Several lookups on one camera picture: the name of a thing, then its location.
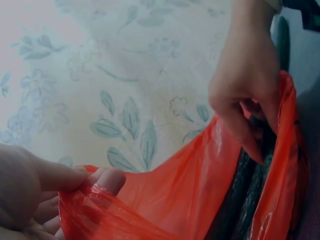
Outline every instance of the red plastic bag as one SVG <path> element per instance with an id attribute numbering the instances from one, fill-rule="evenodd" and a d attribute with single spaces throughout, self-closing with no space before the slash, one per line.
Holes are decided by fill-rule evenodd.
<path id="1" fill-rule="evenodd" d="M 285 240 L 300 219 L 308 181 L 291 77 L 279 76 L 278 137 L 251 240 Z M 60 192 L 66 240 L 203 240 L 235 174 L 240 144 L 215 116 L 151 172 L 126 173 L 117 197 L 98 185 Z M 94 166 L 86 166 L 95 172 Z"/>

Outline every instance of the flower pattern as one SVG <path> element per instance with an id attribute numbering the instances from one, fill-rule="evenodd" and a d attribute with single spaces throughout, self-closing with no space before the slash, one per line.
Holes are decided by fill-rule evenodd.
<path id="1" fill-rule="evenodd" d="M 170 101 L 170 109 L 173 115 L 180 116 L 183 114 L 183 110 L 186 107 L 188 100 L 185 97 L 175 97 Z"/>
<path id="2" fill-rule="evenodd" d="M 2 31 L 0 142 L 68 166 L 144 172 L 210 122 L 205 86 L 228 4 L 8 4 L 19 17 Z"/>
<path id="3" fill-rule="evenodd" d="M 17 114 L 8 119 L 8 130 L 0 131 L 0 141 L 5 144 L 28 147 L 31 143 L 31 130 L 34 124 L 29 108 L 21 106 Z"/>
<path id="4" fill-rule="evenodd" d="M 39 101 L 44 94 L 52 95 L 56 93 L 56 81 L 43 73 L 39 68 L 33 70 L 30 76 L 25 76 L 20 81 L 20 86 L 24 89 L 22 103 L 28 98 Z"/>
<path id="5" fill-rule="evenodd" d="M 70 122 L 67 117 L 68 107 L 59 102 L 54 103 L 50 98 L 45 97 L 41 101 L 41 106 L 33 111 L 33 116 L 38 120 L 37 130 L 39 133 L 47 130 L 49 133 L 56 132 L 61 124 Z"/>
<path id="6" fill-rule="evenodd" d="M 101 52 L 107 50 L 109 43 L 97 38 L 89 38 L 85 45 L 81 45 L 68 62 L 70 78 L 74 82 L 88 79 L 88 74 L 97 70 L 96 65 L 101 62 Z"/>

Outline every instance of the finger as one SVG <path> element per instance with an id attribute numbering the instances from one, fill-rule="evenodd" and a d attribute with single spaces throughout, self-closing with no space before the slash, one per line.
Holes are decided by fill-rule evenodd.
<path id="1" fill-rule="evenodd" d="M 107 169 L 109 168 L 108 167 L 99 168 L 97 171 L 95 171 L 95 173 L 93 173 L 91 176 L 87 178 L 86 182 L 89 183 L 90 186 L 93 186 Z"/>
<path id="2" fill-rule="evenodd" d="M 33 231 L 31 234 L 31 238 L 34 240 L 57 240 L 55 236 L 45 231 Z"/>
<path id="3" fill-rule="evenodd" d="M 58 196 L 57 191 L 44 191 L 41 193 L 40 203 Z"/>
<path id="4" fill-rule="evenodd" d="M 249 113 L 251 113 L 257 119 L 262 120 L 262 121 L 266 119 L 264 112 L 262 111 L 262 108 L 260 107 L 260 105 L 258 103 L 255 103 L 252 99 L 250 99 L 250 98 L 245 99 L 240 104 L 245 110 L 247 110 Z"/>
<path id="5" fill-rule="evenodd" d="M 10 240 L 28 240 L 28 238 L 19 231 L 12 231 L 0 226 L 0 238 Z"/>
<path id="6" fill-rule="evenodd" d="M 59 230 L 54 235 L 58 240 L 66 240 L 64 232 L 62 231 L 62 228 L 59 228 Z"/>
<path id="7" fill-rule="evenodd" d="M 60 216 L 56 216 L 43 224 L 48 233 L 55 235 L 60 228 Z"/>
<path id="8" fill-rule="evenodd" d="M 240 105 L 235 103 L 217 114 L 222 118 L 230 133 L 241 143 L 248 155 L 259 164 L 263 164 L 261 151 L 249 120 L 239 111 Z"/>
<path id="9" fill-rule="evenodd" d="M 84 167 L 69 167 L 34 156 L 31 162 L 38 174 L 42 191 L 73 191 L 86 180 Z"/>
<path id="10" fill-rule="evenodd" d="M 278 112 L 279 112 L 279 96 L 278 92 L 270 95 L 268 98 L 258 99 L 262 111 L 265 115 L 270 128 L 275 134 L 278 132 Z"/>
<path id="11" fill-rule="evenodd" d="M 120 168 L 109 168 L 102 173 L 96 183 L 116 196 L 125 182 L 126 175 L 124 171 Z"/>
<path id="12" fill-rule="evenodd" d="M 59 196 L 55 196 L 49 200 L 43 201 L 39 204 L 34 219 L 39 223 L 43 224 L 50 219 L 59 215 Z"/>

